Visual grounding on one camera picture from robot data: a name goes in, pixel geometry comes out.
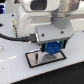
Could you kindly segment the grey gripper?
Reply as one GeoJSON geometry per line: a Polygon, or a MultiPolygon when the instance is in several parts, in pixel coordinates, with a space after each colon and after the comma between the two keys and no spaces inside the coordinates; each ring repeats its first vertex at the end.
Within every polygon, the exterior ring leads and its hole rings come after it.
{"type": "Polygon", "coordinates": [[[38,44],[69,39],[73,35],[73,27],[68,24],[65,28],[57,28],[54,24],[37,26],[36,37],[38,44]]]}

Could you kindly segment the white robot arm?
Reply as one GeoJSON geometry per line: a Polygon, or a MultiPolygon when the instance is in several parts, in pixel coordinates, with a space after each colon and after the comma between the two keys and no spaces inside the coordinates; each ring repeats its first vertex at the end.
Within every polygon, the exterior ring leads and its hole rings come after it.
{"type": "Polygon", "coordinates": [[[74,33],[70,22],[73,0],[20,0],[17,11],[17,36],[41,45],[67,41],[74,33]]]}

